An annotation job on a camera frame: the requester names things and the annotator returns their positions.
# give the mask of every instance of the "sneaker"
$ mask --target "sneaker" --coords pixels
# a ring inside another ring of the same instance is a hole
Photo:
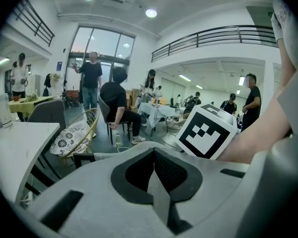
[[[137,145],[137,144],[139,144],[139,143],[145,142],[145,140],[146,140],[146,139],[145,139],[144,137],[140,137],[140,136],[138,136],[138,138],[132,140],[131,143],[132,143],[133,145]]]

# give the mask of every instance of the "cushion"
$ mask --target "cushion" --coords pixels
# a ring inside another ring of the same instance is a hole
[[[50,152],[58,157],[69,153],[77,144],[85,137],[87,131],[82,128],[70,127],[61,131],[53,142]],[[73,153],[83,153],[87,150],[90,142],[90,134],[85,140],[76,148]]]

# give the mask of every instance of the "hand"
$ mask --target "hand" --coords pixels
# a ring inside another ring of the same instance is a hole
[[[111,125],[110,125],[109,127],[110,127],[111,129],[117,129],[117,127],[118,127],[118,124],[117,124],[117,123],[115,123],[115,122],[110,122],[110,124],[111,124]]]

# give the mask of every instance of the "railing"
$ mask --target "railing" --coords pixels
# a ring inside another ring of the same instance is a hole
[[[151,62],[188,49],[223,43],[248,43],[278,47],[272,27],[256,25],[224,26],[190,34],[152,53]]]
[[[35,11],[29,0],[21,0],[12,13],[16,15],[15,20],[21,20],[34,32],[34,36],[39,36],[50,46],[55,35]]]

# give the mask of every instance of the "ceiling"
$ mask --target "ceiling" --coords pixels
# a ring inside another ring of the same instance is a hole
[[[240,96],[247,98],[249,89],[245,86],[239,86],[239,78],[249,73],[255,74],[257,86],[262,92],[265,62],[263,60],[242,58],[205,59],[196,63],[186,63],[158,69],[158,71],[162,73],[162,77],[164,74],[167,74],[168,76],[178,78],[182,74],[191,79],[189,84],[192,87],[200,85],[207,90],[226,93],[236,93],[237,90],[240,90]],[[276,82],[280,82],[280,76],[280,66],[275,64],[274,77]]]
[[[154,35],[201,10],[236,1],[266,0],[53,0],[60,18],[109,20],[136,26]],[[148,18],[145,11],[153,8],[156,18]]]
[[[4,58],[10,59],[9,62],[1,64],[0,68],[6,67],[8,64],[17,61],[20,53],[25,53],[25,59],[27,63],[44,59],[43,56],[35,53],[34,51],[3,35],[0,35],[0,61]]]

